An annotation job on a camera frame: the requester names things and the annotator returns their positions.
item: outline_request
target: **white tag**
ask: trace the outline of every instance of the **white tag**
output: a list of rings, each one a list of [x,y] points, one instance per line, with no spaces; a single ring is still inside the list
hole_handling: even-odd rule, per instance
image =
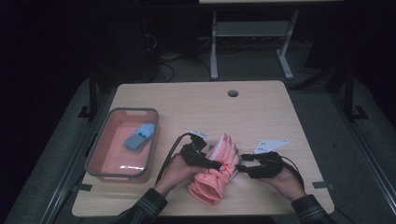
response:
[[[275,140],[261,139],[256,149],[254,149],[254,154],[262,154],[262,153],[274,151],[275,149],[286,145],[288,142],[289,142],[288,139],[275,139]]]
[[[204,133],[204,131],[191,130],[190,133],[193,133],[193,134],[195,134],[195,135],[198,135],[198,136],[204,138],[205,140],[209,140],[209,139],[210,139],[210,136],[209,136],[209,135],[206,135],[206,134]]]

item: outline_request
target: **person's left hand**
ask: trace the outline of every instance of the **person's left hand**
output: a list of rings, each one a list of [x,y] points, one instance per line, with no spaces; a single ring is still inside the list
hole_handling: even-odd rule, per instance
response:
[[[205,168],[187,165],[181,155],[176,154],[166,167],[163,177],[155,184],[154,189],[161,193],[163,197],[166,197],[172,189],[185,179],[204,170]]]

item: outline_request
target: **plastic tray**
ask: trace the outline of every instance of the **plastic tray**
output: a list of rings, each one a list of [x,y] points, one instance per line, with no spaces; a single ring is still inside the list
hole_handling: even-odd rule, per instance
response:
[[[158,112],[153,108],[123,107],[111,110],[93,144],[86,171],[103,181],[147,182],[159,130],[158,119]],[[154,134],[137,153],[123,144],[143,123],[153,123]]]

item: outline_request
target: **sleeve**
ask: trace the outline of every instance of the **sleeve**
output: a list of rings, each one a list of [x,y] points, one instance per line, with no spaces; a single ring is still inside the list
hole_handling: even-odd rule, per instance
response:
[[[297,199],[291,206],[302,224],[335,223],[312,194]]]
[[[167,204],[159,192],[149,189],[133,207],[119,214],[111,223],[153,223]]]

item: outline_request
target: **wooden table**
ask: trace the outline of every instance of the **wooden table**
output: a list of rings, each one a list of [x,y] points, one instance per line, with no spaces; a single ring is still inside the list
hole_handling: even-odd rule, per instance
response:
[[[230,97],[228,91],[238,92]],[[202,130],[215,145],[223,133],[229,134],[241,154],[253,152],[260,139],[288,139],[277,152],[293,160],[305,182],[308,194],[314,194],[324,209],[333,211],[327,189],[315,189],[313,182],[323,181],[318,165],[305,138],[284,84],[280,81],[195,82],[121,85],[111,108],[153,107],[160,114],[160,132],[154,151],[150,180],[145,184],[105,183],[85,174],[73,214],[77,217],[116,216],[131,207],[154,185],[169,149],[177,138],[190,130]],[[181,146],[189,143],[185,138]],[[161,216],[228,216],[290,214],[290,202],[270,186],[239,173],[225,188],[224,199],[207,206],[193,199],[185,181],[167,197],[169,204]]]

